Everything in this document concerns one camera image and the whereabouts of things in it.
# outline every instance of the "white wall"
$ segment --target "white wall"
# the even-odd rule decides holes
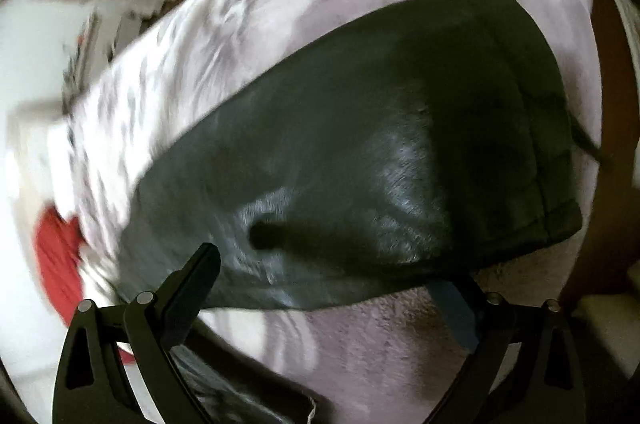
[[[7,195],[6,116],[25,101],[58,99],[68,57],[88,11],[76,4],[11,0],[0,6],[0,356],[16,379],[56,365],[66,328],[36,289]]]

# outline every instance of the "shiny leather surface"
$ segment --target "shiny leather surface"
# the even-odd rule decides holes
[[[201,242],[209,307],[315,309],[475,270],[574,234],[558,66],[515,0],[408,0],[306,46],[141,180],[118,291]]]

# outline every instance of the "white blanket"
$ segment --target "white blanket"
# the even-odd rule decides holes
[[[153,160],[288,55],[398,1],[187,0],[114,62],[73,112],[79,216],[92,248],[83,267],[105,280],[107,299],[118,278],[118,236],[129,199]],[[601,83],[591,0],[517,1],[556,56],[569,108],[598,143]],[[586,226],[597,167],[579,152],[574,163]],[[584,230],[482,271],[479,282],[516,303],[556,297],[583,236]],[[327,397],[334,422],[421,422],[464,357],[422,289],[310,313],[225,310],[201,318],[233,346]]]

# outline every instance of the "metal rivet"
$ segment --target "metal rivet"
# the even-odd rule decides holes
[[[80,312],[87,312],[92,305],[93,304],[91,303],[90,299],[83,299],[81,302],[78,303],[78,310]]]
[[[560,305],[555,299],[548,299],[545,301],[546,308],[551,310],[552,312],[559,312]]]
[[[490,305],[499,305],[504,301],[504,298],[497,292],[489,292],[486,295],[486,300]]]
[[[136,296],[136,301],[141,305],[148,305],[154,300],[154,294],[152,292],[141,292]]]

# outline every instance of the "red fabric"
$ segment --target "red fabric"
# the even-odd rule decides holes
[[[78,303],[83,300],[78,262],[84,238],[78,218],[67,223],[56,208],[48,207],[36,226],[33,243],[47,298],[68,327]],[[125,364],[135,361],[124,350],[120,350],[120,357]]]

